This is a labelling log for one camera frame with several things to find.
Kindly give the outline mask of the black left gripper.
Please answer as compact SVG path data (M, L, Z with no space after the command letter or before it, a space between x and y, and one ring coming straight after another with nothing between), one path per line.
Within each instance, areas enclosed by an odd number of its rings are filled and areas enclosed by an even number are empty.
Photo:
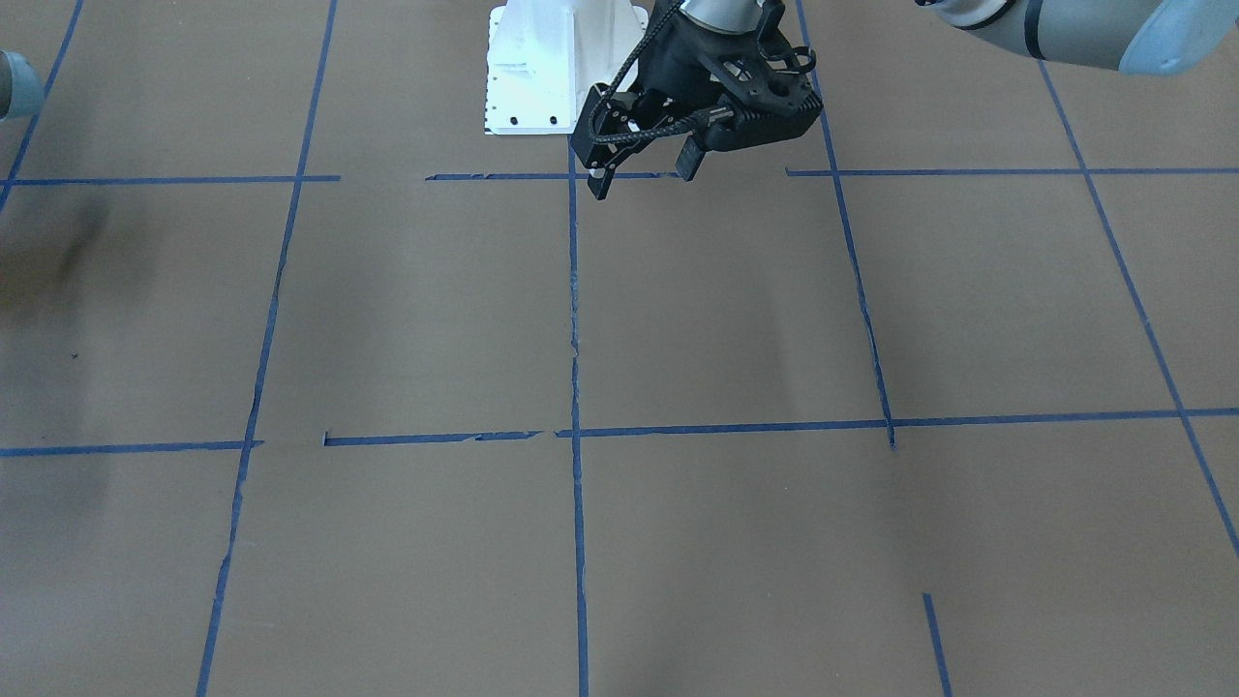
M681 2L642 50L634 92L606 98L602 82L589 89L570 145L589 172L593 198L605 199L620 165L658 137L647 132L707 106L729 106L732 115L685 139L676 155L684 182L696 177L709 151L774 144L813 128L823 109L809 78L815 53L790 45L781 31L784 2L746 1L743 7L750 27L720 33Z

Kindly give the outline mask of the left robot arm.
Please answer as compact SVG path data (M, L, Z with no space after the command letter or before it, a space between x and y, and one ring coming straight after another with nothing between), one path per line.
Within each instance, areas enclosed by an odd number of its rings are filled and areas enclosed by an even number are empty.
M1237 22L1234 1L924 1L957 31L1031 59L1178 76ZM684 137L676 175L707 154L804 136L824 102L817 52L781 31L783 1L659 1L610 82L589 89L570 139L603 199L620 165L660 137Z

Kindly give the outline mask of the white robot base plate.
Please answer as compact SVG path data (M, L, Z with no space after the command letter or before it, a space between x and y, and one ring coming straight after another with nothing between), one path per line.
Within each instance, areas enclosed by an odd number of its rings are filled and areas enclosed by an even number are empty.
M646 35L631 1L506 1L488 17L484 132L569 134L589 89L611 82Z

